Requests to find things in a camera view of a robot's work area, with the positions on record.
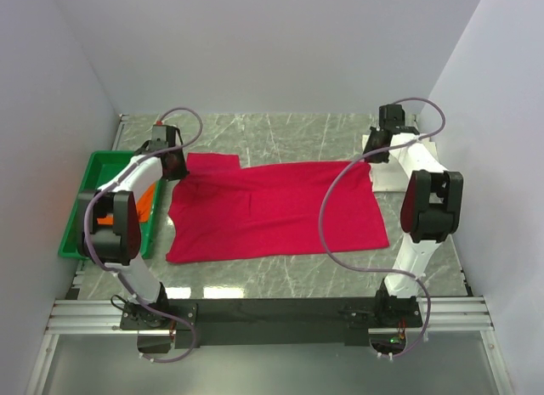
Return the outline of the pink t shirt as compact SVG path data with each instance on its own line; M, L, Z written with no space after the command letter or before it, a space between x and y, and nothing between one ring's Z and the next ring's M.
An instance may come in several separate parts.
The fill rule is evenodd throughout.
M243 168L238 155L190 153L168 216L170 263L384 249L389 240L372 190L371 167L302 161Z

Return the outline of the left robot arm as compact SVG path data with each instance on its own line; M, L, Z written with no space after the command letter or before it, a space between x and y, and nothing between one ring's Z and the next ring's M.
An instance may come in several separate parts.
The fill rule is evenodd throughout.
M78 250L118 280L152 329L168 322L170 308L164 285L140 252L137 202L159 180L180 180L187 174L183 146L175 139L154 138L112 180L77 198Z

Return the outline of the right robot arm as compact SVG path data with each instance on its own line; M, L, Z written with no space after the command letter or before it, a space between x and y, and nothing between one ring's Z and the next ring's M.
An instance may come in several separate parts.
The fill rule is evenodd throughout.
M389 296L373 305L374 319L384 326L402 317L403 308L396 298L410 299L417 294L417 282L432 255L460 222L463 176L439 163L431 143L418 137L412 128L389 131L373 127L363 141L366 153L389 148L365 159L372 165L373 188L382 188L391 178L389 169L378 168L381 164L398 167L406 186L399 215L403 238L394 263L394 269L402 273L384 278L382 289Z

